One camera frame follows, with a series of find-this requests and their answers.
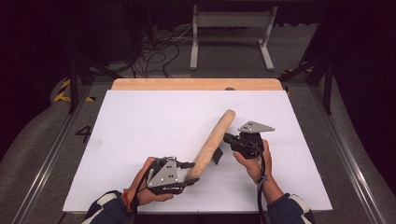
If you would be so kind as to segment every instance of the table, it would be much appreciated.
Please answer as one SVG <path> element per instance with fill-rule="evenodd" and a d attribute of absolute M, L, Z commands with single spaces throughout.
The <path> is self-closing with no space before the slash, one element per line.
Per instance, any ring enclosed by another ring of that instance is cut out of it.
<path fill-rule="evenodd" d="M 228 87 L 236 91 L 222 91 Z M 229 133 L 237 134 L 247 118 L 265 119 L 264 124 L 276 128 L 265 138 L 272 146 L 274 176 L 279 186 L 302 196 L 314 210 L 331 210 L 289 98 L 278 80 L 138 78 L 117 79 L 107 92 L 64 211 L 84 212 L 104 192 L 129 186 L 133 177 L 124 177 L 137 173 L 147 156 L 176 156 L 179 161 L 192 161 L 224 108 L 230 106 L 236 117 Z M 245 169 L 235 163 L 229 145 L 223 143 L 220 147 L 224 155 L 219 165 L 210 163 L 194 186 L 187 187 L 166 206 L 150 203 L 139 207 L 139 212 L 257 213 L 256 186 Z"/>

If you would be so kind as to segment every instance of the metal rail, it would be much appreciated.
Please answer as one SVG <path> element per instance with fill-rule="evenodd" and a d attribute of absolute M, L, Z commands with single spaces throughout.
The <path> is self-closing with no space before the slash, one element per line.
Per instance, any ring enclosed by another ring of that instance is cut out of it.
<path fill-rule="evenodd" d="M 373 193 L 370 191 L 370 188 L 367 185 L 358 164 L 353 158 L 349 146 L 345 142 L 344 138 L 339 134 L 333 117 L 327 114 L 326 109 L 322 104 L 323 99 L 320 94 L 320 90 L 318 89 L 318 87 L 310 87 L 309 90 L 311 91 L 314 99 L 316 100 L 321 114 L 323 115 L 323 118 L 325 118 L 326 123 L 332 132 L 334 141 L 337 144 L 337 153 L 346 168 L 346 172 L 349 175 L 353 187 L 355 188 L 359 198 L 361 199 L 361 204 L 363 205 L 367 217 L 370 219 L 371 223 L 388 223 L 382 215 L 381 211 L 379 210 Z"/>
<path fill-rule="evenodd" d="M 88 93 L 91 90 L 91 86 L 83 86 L 79 99 L 85 99 L 88 96 Z M 69 133 L 70 127 L 75 120 L 78 111 L 81 109 L 81 106 L 84 104 L 83 100 L 80 100 L 75 111 L 67 115 L 64 124 L 55 139 L 54 144 L 52 145 L 47 158 L 44 160 L 43 165 L 41 166 L 40 170 L 37 172 L 35 176 L 35 180 L 30 187 L 28 193 L 26 194 L 20 209 L 18 210 L 17 214 L 15 215 L 14 219 L 11 223 L 25 223 L 32 213 L 32 210 L 37 202 L 38 197 L 40 196 L 41 191 L 43 190 L 44 186 L 48 178 L 50 177 L 50 173 L 58 160 L 58 157 L 62 151 L 64 146 L 64 141 L 66 136 Z"/>

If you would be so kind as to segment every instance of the black curtain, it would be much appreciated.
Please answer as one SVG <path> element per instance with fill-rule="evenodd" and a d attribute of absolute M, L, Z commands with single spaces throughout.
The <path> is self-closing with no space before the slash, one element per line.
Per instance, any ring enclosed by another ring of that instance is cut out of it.
<path fill-rule="evenodd" d="M 21 129 L 50 106 L 68 59 L 48 1 L 0 3 L 0 160 Z"/>
<path fill-rule="evenodd" d="M 396 10 L 359 1 L 326 13 L 304 61 L 329 57 L 353 126 L 367 154 L 396 193 Z"/>

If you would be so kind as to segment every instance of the black cable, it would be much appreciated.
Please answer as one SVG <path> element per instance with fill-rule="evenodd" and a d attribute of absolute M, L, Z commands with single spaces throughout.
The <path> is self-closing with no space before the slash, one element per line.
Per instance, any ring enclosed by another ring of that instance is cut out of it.
<path fill-rule="evenodd" d="M 167 77 L 171 77 L 171 76 L 170 76 L 169 74 L 167 74 L 166 71 L 165 71 L 166 65 L 168 65 L 169 63 L 171 63 L 172 61 L 174 61 L 174 60 L 177 58 L 178 54 L 180 53 L 180 50 L 179 50 L 177 44 L 175 44 L 175 43 L 172 42 L 172 41 L 171 41 L 171 43 L 176 47 L 176 49 L 177 49 L 177 55 L 176 55 L 173 59 L 171 59 L 169 62 L 167 62 L 167 63 L 165 63 L 165 64 L 163 65 L 163 73 L 164 73 Z"/>
<path fill-rule="evenodd" d="M 136 224 L 136 218 L 137 218 L 137 206 L 138 204 L 138 198 L 137 198 L 137 194 L 140 192 L 140 187 L 143 184 L 143 181 L 148 177 L 149 175 L 149 171 L 157 164 L 158 160 L 155 159 L 155 161 L 149 166 L 149 168 L 145 171 L 145 173 L 143 173 L 142 178 L 139 181 L 139 184 L 137 185 L 136 190 L 134 191 L 134 197 L 132 198 L 131 201 L 131 206 L 132 207 L 132 211 L 133 211 L 133 215 L 132 215 L 132 223 Z"/>
<path fill-rule="evenodd" d="M 131 70 L 134 73 L 134 78 L 136 78 L 136 71 L 134 70 L 134 64 L 131 64 Z"/>
<path fill-rule="evenodd" d="M 249 141 L 249 143 L 252 144 L 257 149 L 257 152 L 260 154 L 260 158 L 262 159 L 261 178 L 258 180 L 260 186 L 257 191 L 257 205 L 259 206 L 259 213 L 260 213 L 260 217 L 262 218 L 262 223 L 266 224 L 267 221 L 265 219 L 264 210 L 262 209 L 262 188 L 263 188 L 262 178 L 266 178 L 266 176 L 265 176 L 265 160 L 264 160 L 264 156 L 262 155 L 263 152 L 262 153 L 260 152 L 260 149 L 256 146 L 256 144 L 254 144 L 251 141 Z"/>
<path fill-rule="evenodd" d="M 118 68 L 115 68 L 115 69 L 112 69 L 112 70 L 109 69 L 109 68 L 107 68 L 107 69 L 112 71 L 112 72 L 114 72 L 114 73 L 121 73 L 121 72 L 127 70 L 129 67 L 131 67 L 131 64 L 132 64 L 132 62 L 129 61 L 127 64 L 125 64 L 125 65 L 123 65 L 121 67 L 118 67 Z M 100 71 L 92 71 L 92 70 L 90 70 L 90 72 L 92 74 L 94 74 L 94 75 L 105 75 L 105 73 L 100 72 Z"/>
<path fill-rule="evenodd" d="M 66 217 L 67 213 L 64 212 L 64 214 L 61 216 L 61 219 L 59 219 L 58 224 L 61 224 L 62 221 L 64 221 L 64 217 Z"/>
<path fill-rule="evenodd" d="M 167 49 L 171 46 L 172 41 L 169 41 L 168 39 L 162 40 L 163 44 L 158 48 L 158 50 L 164 50 Z"/>
<path fill-rule="evenodd" d="M 159 61 L 152 61 L 151 60 L 151 58 L 154 56 L 154 55 L 156 55 L 156 54 L 161 54 L 162 56 L 163 56 L 163 58 L 161 59 L 161 60 L 159 60 Z M 160 70 L 156 70 L 156 69 L 154 69 L 154 70 L 149 70 L 149 63 L 162 63 L 162 62 L 164 62 L 166 60 L 166 55 L 164 54 L 164 53 L 162 53 L 162 52 L 155 52 L 155 53 L 153 53 L 153 54 L 151 54 L 149 57 L 148 57 L 148 59 L 147 60 L 143 60 L 143 61 L 145 61 L 146 62 L 146 69 L 145 69 L 145 72 L 146 73 L 151 73 L 151 72 L 161 72 Z"/>
<path fill-rule="evenodd" d="M 85 41 L 85 39 L 82 37 L 81 32 L 79 31 L 79 29 L 76 26 L 76 23 L 73 21 L 72 16 L 70 15 L 69 10 L 67 10 L 67 7 L 64 7 L 64 10 L 66 11 L 67 14 L 67 18 L 71 21 L 73 28 L 75 30 L 75 32 L 78 34 L 79 40 L 82 42 L 84 49 L 86 50 L 86 52 L 90 55 L 91 58 L 93 58 L 92 53 L 90 51 L 90 48 L 87 45 L 87 42 Z"/>
<path fill-rule="evenodd" d="M 142 66 L 142 64 L 140 63 L 140 60 L 139 60 L 139 59 L 140 59 L 140 58 L 137 59 L 137 63 L 140 65 L 141 72 L 139 72 L 139 70 L 136 68 L 136 66 L 135 66 L 135 68 L 136 68 L 137 72 L 140 74 L 140 76 L 142 76 L 142 77 L 147 77 L 147 76 L 145 75 L 145 72 L 143 71 L 143 66 Z"/>

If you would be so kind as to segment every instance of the hand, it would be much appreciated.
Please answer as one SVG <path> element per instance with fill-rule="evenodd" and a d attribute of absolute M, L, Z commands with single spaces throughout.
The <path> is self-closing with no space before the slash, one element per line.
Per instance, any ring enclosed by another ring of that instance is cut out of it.
<path fill-rule="evenodd" d="M 150 165 L 155 161 L 154 157 L 148 157 L 143 168 L 137 173 L 136 177 L 134 178 L 134 182 L 132 183 L 131 187 L 129 187 L 126 192 L 128 195 L 128 202 L 130 203 L 134 198 L 134 193 L 139 185 L 140 179 L 143 177 L 143 174 L 146 170 L 150 167 Z M 151 202 L 165 202 L 169 199 L 173 199 L 173 194 L 160 194 L 155 195 L 149 189 L 147 189 L 146 181 L 143 181 L 142 186 L 140 187 L 140 192 L 137 194 L 139 199 L 139 205 L 144 205 Z"/>
<path fill-rule="evenodd" d="M 264 181 L 262 184 L 262 194 L 264 195 L 265 201 L 270 204 L 282 197 L 283 191 L 277 185 L 274 177 L 272 176 L 272 158 L 268 142 L 266 140 L 262 140 L 262 142 L 264 144 L 264 152 L 262 153 L 262 156 L 265 160 L 265 173 L 268 177 L 268 180 Z M 257 184 L 257 180 L 260 179 L 261 174 L 261 167 L 259 165 L 261 157 L 246 160 L 239 152 L 236 151 L 233 155 L 239 163 L 247 168 L 248 175 L 253 179 L 253 182 Z"/>
<path fill-rule="evenodd" d="M 267 140 L 262 140 L 262 142 L 264 145 L 264 152 L 262 153 L 262 155 L 265 160 L 265 173 L 267 175 L 272 175 L 272 158 L 270 148 Z M 253 179 L 253 182 L 257 184 L 256 181 L 260 179 L 260 175 L 262 172 L 262 169 L 260 167 L 262 158 L 259 156 L 256 159 L 247 160 L 237 151 L 233 152 L 233 156 L 239 163 L 247 168 L 248 175 Z"/>

